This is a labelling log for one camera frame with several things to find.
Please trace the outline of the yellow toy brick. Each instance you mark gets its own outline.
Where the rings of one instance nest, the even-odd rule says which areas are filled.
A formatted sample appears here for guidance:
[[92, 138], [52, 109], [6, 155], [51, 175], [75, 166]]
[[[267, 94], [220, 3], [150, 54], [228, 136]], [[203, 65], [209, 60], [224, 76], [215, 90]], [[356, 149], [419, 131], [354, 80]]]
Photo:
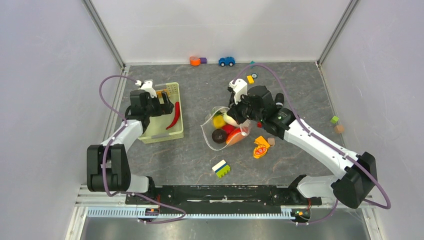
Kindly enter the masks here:
[[248, 76], [246, 77], [246, 79], [247, 79], [247, 81], [248, 81], [248, 83], [249, 83], [250, 85], [252, 85], [252, 84], [254, 84], [254, 83], [255, 83], [255, 80], [254, 80], [254, 78], [253, 78], [251, 75], [248, 75]]

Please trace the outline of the red toy tomato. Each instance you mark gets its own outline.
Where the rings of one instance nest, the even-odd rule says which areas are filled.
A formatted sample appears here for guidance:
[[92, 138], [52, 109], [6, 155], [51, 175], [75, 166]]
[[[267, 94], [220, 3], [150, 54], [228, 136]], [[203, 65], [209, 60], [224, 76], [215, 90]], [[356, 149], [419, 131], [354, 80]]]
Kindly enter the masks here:
[[231, 125], [231, 124], [225, 124], [224, 126], [221, 127], [221, 129], [223, 131], [225, 131], [225, 133], [227, 135], [230, 135], [237, 127]]

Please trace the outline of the small pink wooden cube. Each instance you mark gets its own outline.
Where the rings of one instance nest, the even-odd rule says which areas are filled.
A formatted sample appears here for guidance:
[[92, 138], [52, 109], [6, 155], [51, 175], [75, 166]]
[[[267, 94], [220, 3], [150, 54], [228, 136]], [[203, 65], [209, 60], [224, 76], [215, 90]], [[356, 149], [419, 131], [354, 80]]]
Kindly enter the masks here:
[[267, 139], [267, 142], [268, 142], [268, 144], [269, 144], [271, 147], [275, 146], [275, 144], [276, 144], [276, 140], [275, 140], [275, 138], [273, 138], [273, 137], [269, 137], [269, 138]]

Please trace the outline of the clear dotted zip bag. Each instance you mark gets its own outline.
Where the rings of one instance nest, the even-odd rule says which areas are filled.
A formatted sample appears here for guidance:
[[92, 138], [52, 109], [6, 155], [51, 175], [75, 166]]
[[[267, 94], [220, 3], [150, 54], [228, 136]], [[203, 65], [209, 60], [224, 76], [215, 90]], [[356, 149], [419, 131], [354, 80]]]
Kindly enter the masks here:
[[253, 127], [250, 120], [236, 123], [227, 115], [228, 107], [215, 106], [200, 126], [207, 146], [214, 151], [235, 145], [246, 138]]

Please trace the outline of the white toy radish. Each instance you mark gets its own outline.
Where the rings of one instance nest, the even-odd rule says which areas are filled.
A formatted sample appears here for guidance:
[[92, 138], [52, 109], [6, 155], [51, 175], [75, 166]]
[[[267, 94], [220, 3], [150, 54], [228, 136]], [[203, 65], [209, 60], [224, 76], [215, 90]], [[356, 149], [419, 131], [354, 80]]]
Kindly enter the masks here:
[[229, 124], [229, 125], [231, 125], [231, 126], [233, 126], [235, 128], [238, 128], [239, 127], [239, 124], [237, 123], [237, 121], [234, 120], [231, 116], [229, 116], [226, 112], [223, 114], [223, 120], [227, 124]]

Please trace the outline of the orange toy food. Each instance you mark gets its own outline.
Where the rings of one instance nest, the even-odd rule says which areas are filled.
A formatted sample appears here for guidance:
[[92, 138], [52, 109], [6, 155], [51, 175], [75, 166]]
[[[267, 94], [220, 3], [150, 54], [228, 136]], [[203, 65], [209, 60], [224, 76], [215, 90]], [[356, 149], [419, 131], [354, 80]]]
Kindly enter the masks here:
[[167, 89], [161, 89], [156, 91], [156, 95], [161, 104], [166, 104], [170, 102], [170, 94]]

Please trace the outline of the small green cube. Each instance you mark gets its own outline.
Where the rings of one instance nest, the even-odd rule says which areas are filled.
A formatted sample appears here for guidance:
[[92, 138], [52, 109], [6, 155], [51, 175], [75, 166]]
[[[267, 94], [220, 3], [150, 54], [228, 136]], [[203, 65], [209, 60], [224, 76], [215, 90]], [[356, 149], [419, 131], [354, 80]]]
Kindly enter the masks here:
[[334, 115], [334, 116], [331, 118], [330, 122], [331, 122], [332, 124], [337, 124], [337, 123], [339, 122], [339, 117]]

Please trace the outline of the yellow toy fruit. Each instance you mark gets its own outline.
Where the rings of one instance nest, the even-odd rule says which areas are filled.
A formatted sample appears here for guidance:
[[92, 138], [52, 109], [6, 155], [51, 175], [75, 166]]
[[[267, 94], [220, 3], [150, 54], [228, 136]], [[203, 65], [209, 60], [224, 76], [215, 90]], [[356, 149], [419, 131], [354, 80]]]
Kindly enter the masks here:
[[221, 129], [222, 127], [224, 127], [227, 123], [224, 119], [223, 115], [215, 115], [212, 118], [212, 124], [215, 127], [215, 129]]

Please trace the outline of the pale green plastic basket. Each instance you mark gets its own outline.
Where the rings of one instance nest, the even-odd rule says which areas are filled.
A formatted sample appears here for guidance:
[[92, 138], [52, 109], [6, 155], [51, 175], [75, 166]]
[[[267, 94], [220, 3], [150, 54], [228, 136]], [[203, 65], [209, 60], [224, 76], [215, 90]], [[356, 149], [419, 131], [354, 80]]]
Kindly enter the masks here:
[[[183, 138], [183, 110], [179, 83], [168, 82], [156, 84], [153, 88], [156, 91], [167, 89], [169, 92], [170, 101], [174, 104], [174, 109], [171, 114], [151, 117], [149, 126], [146, 130], [143, 131], [143, 134], [138, 139], [144, 144], [152, 144]], [[176, 102], [180, 102], [180, 117], [174, 127], [166, 130], [166, 127], [168, 127], [173, 121]]]

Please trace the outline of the orange red toy mango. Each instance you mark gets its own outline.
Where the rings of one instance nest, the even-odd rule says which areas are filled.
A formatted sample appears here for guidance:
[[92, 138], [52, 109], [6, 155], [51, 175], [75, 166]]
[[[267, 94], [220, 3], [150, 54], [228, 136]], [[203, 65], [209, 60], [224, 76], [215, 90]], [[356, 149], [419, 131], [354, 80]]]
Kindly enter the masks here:
[[225, 143], [228, 146], [232, 146], [243, 140], [247, 135], [248, 132], [244, 131], [242, 128], [236, 128], [227, 136]]

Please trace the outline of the red toy chili pepper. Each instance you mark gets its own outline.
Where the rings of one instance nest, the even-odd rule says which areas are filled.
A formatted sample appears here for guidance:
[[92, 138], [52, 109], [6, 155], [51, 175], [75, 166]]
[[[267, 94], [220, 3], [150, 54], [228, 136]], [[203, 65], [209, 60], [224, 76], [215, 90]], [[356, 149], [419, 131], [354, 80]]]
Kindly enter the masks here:
[[175, 113], [174, 113], [173, 120], [169, 124], [169, 126], [166, 127], [166, 130], [169, 130], [169, 129], [173, 128], [176, 125], [176, 123], [178, 122], [180, 116], [181, 116], [181, 106], [180, 106], [180, 102], [177, 101], [175, 103]]

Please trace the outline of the orange yellow toy piece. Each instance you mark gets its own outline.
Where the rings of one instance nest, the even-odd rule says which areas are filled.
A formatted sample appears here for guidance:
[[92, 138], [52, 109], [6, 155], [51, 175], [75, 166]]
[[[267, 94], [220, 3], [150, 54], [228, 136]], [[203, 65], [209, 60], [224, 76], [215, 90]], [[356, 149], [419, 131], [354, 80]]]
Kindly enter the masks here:
[[267, 154], [268, 149], [271, 147], [271, 145], [267, 142], [267, 140], [265, 140], [263, 136], [257, 137], [254, 143], [256, 144], [256, 147], [253, 150], [253, 157], [255, 159], [262, 158]]

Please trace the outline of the white green toy brick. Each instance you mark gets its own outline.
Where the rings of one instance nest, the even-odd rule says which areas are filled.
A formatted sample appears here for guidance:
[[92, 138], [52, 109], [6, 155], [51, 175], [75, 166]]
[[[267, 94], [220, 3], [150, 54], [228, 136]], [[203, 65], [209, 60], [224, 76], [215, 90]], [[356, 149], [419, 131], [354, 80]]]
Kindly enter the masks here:
[[217, 175], [218, 178], [222, 178], [223, 176], [225, 176], [226, 174], [230, 172], [231, 167], [223, 159], [217, 164], [215, 164], [211, 169], [214, 171], [214, 173]]

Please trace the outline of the dark purple toy fruit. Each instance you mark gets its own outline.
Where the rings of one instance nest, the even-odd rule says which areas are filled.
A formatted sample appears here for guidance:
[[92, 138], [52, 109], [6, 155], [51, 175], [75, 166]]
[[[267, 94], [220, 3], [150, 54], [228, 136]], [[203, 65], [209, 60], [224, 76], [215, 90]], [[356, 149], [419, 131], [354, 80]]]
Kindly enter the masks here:
[[217, 144], [225, 143], [226, 140], [227, 140], [227, 137], [228, 137], [228, 135], [221, 128], [215, 129], [211, 134], [211, 138], [212, 138], [213, 142], [217, 143]]

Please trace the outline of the blue toy car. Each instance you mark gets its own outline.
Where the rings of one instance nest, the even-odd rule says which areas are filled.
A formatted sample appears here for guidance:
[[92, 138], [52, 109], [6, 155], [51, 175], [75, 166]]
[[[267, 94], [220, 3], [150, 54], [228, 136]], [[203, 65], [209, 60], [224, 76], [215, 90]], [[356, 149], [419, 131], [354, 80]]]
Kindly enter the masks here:
[[218, 60], [218, 64], [221, 67], [225, 67], [225, 66], [232, 67], [232, 66], [234, 66], [236, 64], [236, 61], [235, 61], [235, 59], [232, 56], [227, 56], [227, 57], [221, 57]]

